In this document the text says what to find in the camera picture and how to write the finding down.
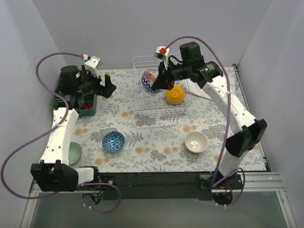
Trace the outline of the orange patterned bowl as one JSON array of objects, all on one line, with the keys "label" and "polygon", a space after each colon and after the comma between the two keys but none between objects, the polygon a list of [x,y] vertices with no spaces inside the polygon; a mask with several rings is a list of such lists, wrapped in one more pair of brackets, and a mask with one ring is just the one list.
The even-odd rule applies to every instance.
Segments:
[{"label": "orange patterned bowl", "polygon": [[157,94],[160,92],[159,89],[152,89],[152,86],[153,86],[155,80],[156,80],[156,77],[152,73],[150,73],[149,71],[143,72],[142,77],[141,77],[141,82],[142,82],[144,88],[148,92],[153,93],[153,94]]}]

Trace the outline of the yellow bowl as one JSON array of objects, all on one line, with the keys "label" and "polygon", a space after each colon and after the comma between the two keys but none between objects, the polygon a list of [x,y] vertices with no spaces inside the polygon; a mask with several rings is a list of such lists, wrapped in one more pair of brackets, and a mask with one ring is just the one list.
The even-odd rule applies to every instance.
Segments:
[{"label": "yellow bowl", "polygon": [[169,104],[178,105],[184,100],[185,92],[180,86],[175,85],[171,90],[166,91],[165,97]]}]

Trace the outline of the white wire dish rack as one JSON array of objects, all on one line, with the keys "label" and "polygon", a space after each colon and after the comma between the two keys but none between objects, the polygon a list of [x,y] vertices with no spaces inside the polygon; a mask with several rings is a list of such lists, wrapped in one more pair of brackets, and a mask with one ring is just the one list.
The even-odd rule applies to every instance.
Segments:
[{"label": "white wire dish rack", "polygon": [[[189,83],[187,80],[175,81],[171,85],[161,83],[158,78],[161,62],[161,59],[154,56],[133,58],[135,108],[141,118],[177,120],[184,117],[187,108],[193,104]],[[166,99],[166,92],[169,87],[182,89],[184,97],[180,103],[171,104]]]}]

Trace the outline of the blue triangle patterned bowl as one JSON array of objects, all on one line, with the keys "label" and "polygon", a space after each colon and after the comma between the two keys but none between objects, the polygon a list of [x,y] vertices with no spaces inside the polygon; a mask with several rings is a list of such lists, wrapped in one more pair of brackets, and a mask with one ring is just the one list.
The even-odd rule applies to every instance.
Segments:
[{"label": "blue triangle patterned bowl", "polygon": [[124,145],[125,137],[117,131],[109,132],[102,140],[102,147],[108,153],[117,153],[123,149]]}]

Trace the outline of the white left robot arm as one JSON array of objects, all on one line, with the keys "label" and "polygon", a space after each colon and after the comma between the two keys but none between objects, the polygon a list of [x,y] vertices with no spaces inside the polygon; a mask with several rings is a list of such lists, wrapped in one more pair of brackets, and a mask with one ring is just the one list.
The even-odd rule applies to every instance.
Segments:
[{"label": "white left robot arm", "polygon": [[96,166],[73,169],[69,166],[69,147],[73,128],[88,95],[109,98],[116,90],[109,75],[94,77],[90,70],[77,66],[61,68],[55,92],[61,96],[53,105],[53,127],[46,149],[39,163],[31,165],[30,172],[42,191],[75,191],[85,184],[89,189],[100,187],[101,178]]}]

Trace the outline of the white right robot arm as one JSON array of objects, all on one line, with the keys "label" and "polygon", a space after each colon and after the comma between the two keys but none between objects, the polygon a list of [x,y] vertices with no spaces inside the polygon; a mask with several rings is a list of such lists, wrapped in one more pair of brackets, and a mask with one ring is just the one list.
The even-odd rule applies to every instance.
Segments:
[{"label": "white right robot arm", "polygon": [[226,117],[226,131],[223,145],[211,183],[221,189],[232,183],[232,175],[240,170],[240,163],[248,151],[261,140],[267,123],[258,120],[240,102],[230,90],[228,74],[219,61],[205,62],[196,42],[180,46],[181,60],[177,64],[171,61],[169,48],[159,46],[155,57],[161,59],[158,76],[152,85],[153,90],[173,90],[174,83],[189,79],[197,84]]}]

